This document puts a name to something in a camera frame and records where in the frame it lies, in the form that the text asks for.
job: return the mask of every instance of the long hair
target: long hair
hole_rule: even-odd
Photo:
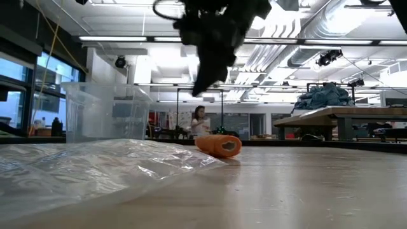
[[[193,115],[194,119],[199,120],[198,111],[199,111],[199,109],[202,109],[202,108],[205,109],[204,106],[197,106],[197,108],[195,108],[195,114]]]

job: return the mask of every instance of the clear plastic bin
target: clear plastic bin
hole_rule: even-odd
[[[66,141],[141,139],[150,97],[133,85],[62,83],[66,91]]]

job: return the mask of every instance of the spotlight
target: spotlight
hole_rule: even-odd
[[[117,56],[117,60],[114,63],[114,65],[117,68],[124,68],[126,66],[126,64],[127,64],[127,61],[126,61],[125,56]]]
[[[330,50],[327,53],[323,53],[320,55],[319,60],[317,60],[316,64],[321,66],[328,66],[330,63],[336,61],[337,58],[343,55],[342,50]]]
[[[84,4],[86,4],[88,2],[88,0],[76,0],[76,2],[79,3],[79,4],[84,5]]]
[[[354,81],[351,81],[348,83],[349,87],[363,87],[364,86],[364,80],[362,78],[356,79]]]

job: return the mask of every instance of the table leg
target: table leg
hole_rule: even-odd
[[[332,141],[332,127],[325,127],[324,129],[324,137],[325,141]]]
[[[286,128],[279,127],[279,140],[286,140]]]
[[[354,129],[351,118],[338,119],[338,137],[339,141],[353,141]]]

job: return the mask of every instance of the table surface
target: table surface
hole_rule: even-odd
[[[403,155],[262,147],[227,162],[124,204],[25,228],[407,228]]]
[[[336,120],[329,115],[377,115],[377,116],[405,116],[407,108],[354,108],[354,107],[326,107],[316,109],[302,115],[283,118],[274,121],[275,126],[283,125],[323,125],[336,126]]]

